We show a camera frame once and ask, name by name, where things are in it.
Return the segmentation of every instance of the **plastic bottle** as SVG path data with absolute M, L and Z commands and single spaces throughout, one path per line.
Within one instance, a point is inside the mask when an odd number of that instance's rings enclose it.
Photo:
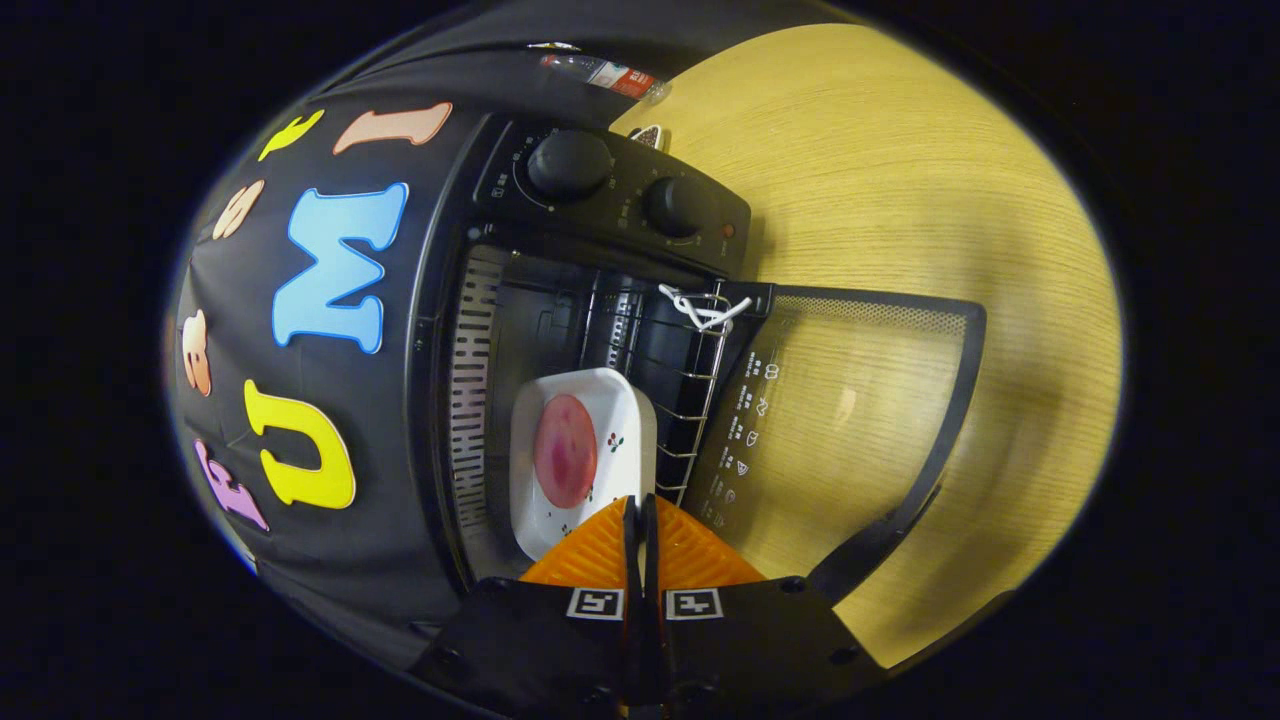
M 650 104 L 662 101 L 669 90 L 667 83 L 650 74 L 590 55 L 543 55 L 543 65 Z

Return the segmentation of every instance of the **blue letter m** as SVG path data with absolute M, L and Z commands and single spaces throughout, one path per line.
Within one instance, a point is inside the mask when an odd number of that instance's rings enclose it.
M 280 347 L 297 333 L 344 337 L 365 352 L 383 345 L 383 302 L 366 296 L 356 306 L 338 300 L 383 278 L 383 266 L 353 250 L 347 241 L 362 240 L 387 250 L 396 240 L 408 186 L 398 182 L 381 192 L 362 195 L 302 193 L 289 217 L 289 240 L 315 259 L 275 291 L 271 333 Z

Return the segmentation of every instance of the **orange ridged pad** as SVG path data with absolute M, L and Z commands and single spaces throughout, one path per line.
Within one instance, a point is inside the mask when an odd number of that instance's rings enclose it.
M 658 500 L 658 589 L 719 588 L 765 580 L 707 525 Z
M 631 496 L 620 497 L 588 518 L 535 562 L 520 578 L 521 582 L 570 588 L 626 588 L 622 518 L 628 502 L 635 502 Z

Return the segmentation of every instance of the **oven door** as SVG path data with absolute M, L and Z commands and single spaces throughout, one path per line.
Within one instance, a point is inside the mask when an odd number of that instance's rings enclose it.
M 681 506 L 767 577 L 809 575 L 836 605 L 941 487 L 984 331 L 972 302 L 776 287 Z

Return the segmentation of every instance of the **oven control panel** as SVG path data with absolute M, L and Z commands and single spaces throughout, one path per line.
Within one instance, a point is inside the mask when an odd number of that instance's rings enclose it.
M 502 122 L 474 191 L 486 214 L 740 279 L 751 210 L 721 183 L 607 131 Z

